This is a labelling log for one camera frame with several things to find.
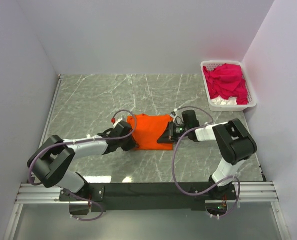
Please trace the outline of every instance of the laundry basket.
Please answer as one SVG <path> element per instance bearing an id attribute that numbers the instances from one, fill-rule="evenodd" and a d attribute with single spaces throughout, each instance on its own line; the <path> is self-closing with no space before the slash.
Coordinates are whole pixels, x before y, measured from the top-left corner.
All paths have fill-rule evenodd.
<path id="1" fill-rule="evenodd" d="M 246 81 L 246 88 L 247 88 L 247 91 L 248 91 L 248 96 L 247 96 L 248 104 L 247 105 L 216 105 L 216 104 L 211 102 L 209 88 L 208 88 L 208 84 L 207 84 L 207 79 L 205 77 L 203 67 L 205 66 L 207 68 L 207 70 L 213 71 L 218 66 L 222 66 L 224 64 L 234 64 L 234 65 L 241 66 L 242 72 L 243 72 L 243 77 L 244 77 L 244 79 Z M 206 93 L 207 93 L 209 109 L 211 111 L 243 111 L 243 110 L 245 110 L 247 108 L 252 108 L 252 107 L 255 107 L 257 105 L 258 101 L 257 101 L 257 98 L 255 96 L 254 89 L 252 87 L 252 84 L 250 82 L 250 78 L 248 77 L 242 63 L 240 63 L 239 61 L 203 61 L 200 66 L 202 68 L 202 75 L 203 75 L 205 89 L 206 89 Z"/>

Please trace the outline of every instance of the purple cable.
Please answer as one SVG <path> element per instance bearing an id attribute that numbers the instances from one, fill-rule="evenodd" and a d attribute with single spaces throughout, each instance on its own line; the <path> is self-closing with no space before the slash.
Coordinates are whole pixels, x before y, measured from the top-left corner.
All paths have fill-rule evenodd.
<path id="1" fill-rule="evenodd" d="M 182 140 L 184 139 L 184 137 L 185 137 L 187 134 L 189 134 L 190 132 L 193 132 L 193 131 L 195 131 L 195 130 L 197 130 L 197 129 L 203 129 L 203 128 L 205 128 L 206 126 L 211 125 L 211 124 L 214 122 L 213 117 L 212 117 L 208 112 L 206 112 L 205 110 L 203 110 L 203 109 L 201 109 L 201 108 L 199 108 L 199 107 L 196 107 L 196 106 L 184 106 L 184 107 L 180 107 L 178 110 L 182 110 L 182 109 L 186 109 L 186 108 L 193 108 L 193 109 L 198 109 L 198 110 L 202 111 L 203 113 L 207 114 L 207 115 L 211 118 L 211 122 L 210 122 L 210 123 L 207 123 L 207 124 L 204 124 L 203 126 L 198 126 L 198 127 L 195 127 L 195 128 L 191 128 L 191 129 L 189 129 L 188 131 L 186 131 L 186 132 L 179 138 L 179 140 L 178 140 L 178 142 L 177 142 L 177 144 L 176 144 L 176 146 L 175 146 L 174 154 L 173 154 L 173 158 L 172 158 L 172 175 L 173 175 L 174 183 L 175 183 L 176 187 L 178 188 L 178 190 L 179 190 L 181 193 L 183 193 L 183 194 L 185 194 L 185 195 L 188 195 L 188 196 L 197 197 L 197 196 L 201 196 L 201 195 L 204 195 L 204 194 L 208 193 L 210 190 L 214 189 L 214 188 L 215 188 L 216 186 L 218 186 L 220 183 L 222 183 L 222 182 L 224 182 L 224 181 L 226 181 L 226 180 L 228 180 L 228 179 L 235 179 L 235 180 L 238 182 L 237 199 L 236 199 L 236 201 L 235 201 L 233 207 L 232 207 L 230 210 L 228 210 L 224 215 L 219 216 L 220 218 L 225 217 L 225 216 L 227 216 L 228 214 L 230 214 L 230 213 L 232 212 L 232 210 L 234 210 L 234 209 L 236 208 L 236 206 L 237 206 L 237 204 L 238 204 L 238 201 L 239 201 L 239 198 L 240 198 L 241 182 L 240 182 L 240 180 L 239 180 L 236 176 L 228 176 L 228 177 L 226 177 L 226 178 L 220 180 L 220 181 L 217 182 L 216 184 L 210 186 L 208 189 L 206 189 L 206 190 L 204 190 L 204 191 L 202 191 L 202 192 L 198 192 L 198 193 L 189 193 L 189 192 L 183 190 L 183 189 L 181 188 L 181 186 L 179 185 L 179 182 L 178 182 L 178 180 L 177 180 L 177 177 L 176 177 L 176 174 L 175 174 L 175 158 L 176 158 L 177 152 L 178 152 L 178 150 L 179 150 L 179 146 L 180 146 L 180 144 L 181 144 L 181 141 L 182 141 Z"/>
<path id="2" fill-rule="evenodd" d="M 138 126 L 138 120 L 137 120 L 137 117 L 135 116 L 135 114 L 129 110 L 126 110 L 126 109 L 121 109 L 119 111 L 117 111 L 113 118 L 116 117 L 117 114 L 121 113 L 121 112 L 127 112 L 129 114 L 131 114 L 133 116 L 133 118 L 135 119 L 135 126 L 134 126 L 134 129 L 127 135 L 125 136 L 120 136 L 120 137 L 106 137 L 106 138 L 90 138 L 90 139 L 84 139 L 84 140 L 80 140 L 80 141 L 70 141 L 70 142 L 61 142 L 61 143 L 57 143 L 57 144 L 54 144 L 54 145 L 51 145 L 51 146 L 48 146 L 47 148 L 43 149 L 39 154 L 37 154 L 37 156 L 34 158 L 34 160 L 32 161 L 31 165 L 29 166 L 29 171 L 28 171 L 28 182 L 30 184 L 32 184 L 33 186 L 38 186 L 38 185 L 41 185 L 42 183 L 35 183 L 34 182 L 34 178 L 32 177 L 32 173 L 33 173 L 33 168 L 36 164 L 36 162 L 38 161 L 39 158 L 41 158 L 42 156 L 44 156 L 44 154 L 46 154 L 49 150 L 53 149 L 53 148 L 56 148 L 56 147 L 60 147 L 60 146 L 64 146 L 64 145 L 73 145 L 73 144 L 85 144 L 85 143 L 90 143 L 90 142 L 94 142 L 94 141 L 106 141 L 106 140 L 121 140 L 121 139 L 126 139 L 128 138 L 129 136 L 131 136 L 134 131 L 137 129 L 137 126 Z M 96 220 L 96 219 L 99 219 L 103 213 L 104 213 L 104 208 L 101 204 L 95 202 L 95 201 L 92 201 L 92 200 L 89 200 L 89 199 L 86 199 L 86 198 L 82 198 L 82 197 L 79 197 L 77 195 L 75 195 L 73 192 L 69 191 L 69 193 L 76 199 L 79 199 L 79 200 L 82 200 L 82 201 L 86 201 L 86 202 L 89 202 L 89 203 L 92 203 L 96 206 L 98 206 L 100 209 L 101 209 L 101 213 L 95 217 L 95 218 L 90 218 L 90 219 L 84 219 L 84 218 L 78 218 L 76 216 L 73 216 L 75 219 L 79 219 L 80 221 L 93 221 L 93 220 Z"/>

